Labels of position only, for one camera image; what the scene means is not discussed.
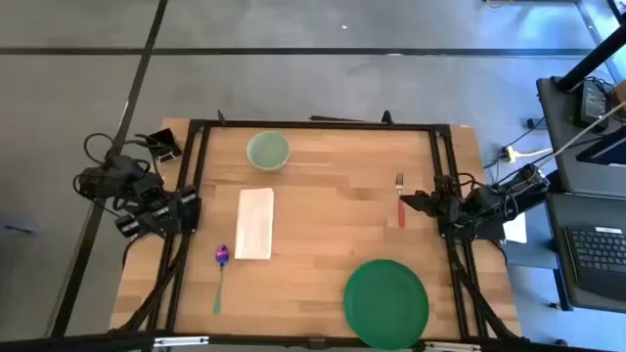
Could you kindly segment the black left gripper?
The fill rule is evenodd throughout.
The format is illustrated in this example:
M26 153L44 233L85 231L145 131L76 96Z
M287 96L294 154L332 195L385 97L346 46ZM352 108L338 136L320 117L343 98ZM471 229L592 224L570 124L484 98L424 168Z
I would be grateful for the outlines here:
M201 198L195 187L186 187L181 192L165 192L155 201L155 231L158 236L175 235L180 228L183 234L194 234L197 231L200 212L186 212L181 219L181 207L201 208Z

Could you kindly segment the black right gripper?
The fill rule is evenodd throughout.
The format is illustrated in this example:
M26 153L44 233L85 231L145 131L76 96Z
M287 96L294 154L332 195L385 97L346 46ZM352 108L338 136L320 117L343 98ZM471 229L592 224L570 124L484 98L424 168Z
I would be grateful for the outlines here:
M416 211L435 217L440 232L448 232L459 219L463 200L454 193L435 192L434 198L425 191L402 195L400 199Z

